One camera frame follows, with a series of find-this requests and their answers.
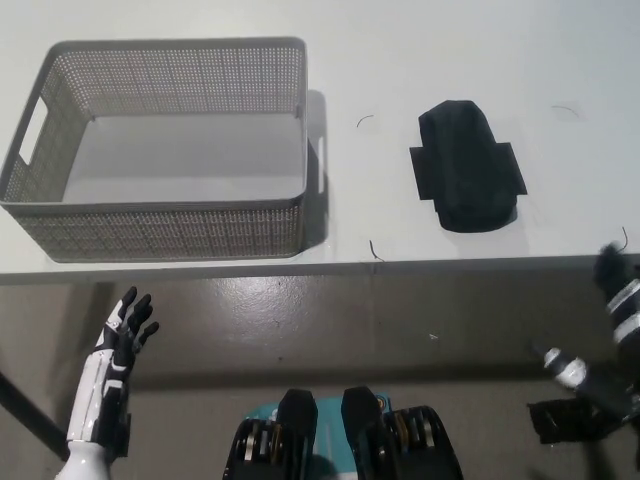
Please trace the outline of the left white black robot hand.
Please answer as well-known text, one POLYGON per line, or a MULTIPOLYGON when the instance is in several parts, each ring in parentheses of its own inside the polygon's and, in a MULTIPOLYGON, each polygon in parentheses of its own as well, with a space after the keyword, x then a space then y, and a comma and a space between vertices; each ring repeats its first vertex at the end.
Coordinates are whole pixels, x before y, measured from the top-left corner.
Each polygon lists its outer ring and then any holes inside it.
POLYGON ((115 459, 127 454, 131 415, 129 380, 136 358, 159 329, 151 322, 151 296, 131 287, 118 300, 87 356, 66 439, 103 447, 115 459))

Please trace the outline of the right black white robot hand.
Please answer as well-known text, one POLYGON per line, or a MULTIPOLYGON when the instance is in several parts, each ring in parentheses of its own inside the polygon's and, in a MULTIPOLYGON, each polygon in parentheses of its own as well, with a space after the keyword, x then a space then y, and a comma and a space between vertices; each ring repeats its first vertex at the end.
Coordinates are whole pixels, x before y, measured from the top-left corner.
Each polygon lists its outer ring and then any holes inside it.
POLYGON ((595 261, 594 283, 611 321, 619 372, 599 370, 557 347, 532 346, 543 368, 575 395, 543 414, 564 440, 599 440, 639 422, 639 267, 618 245, 608 244, 595 261))

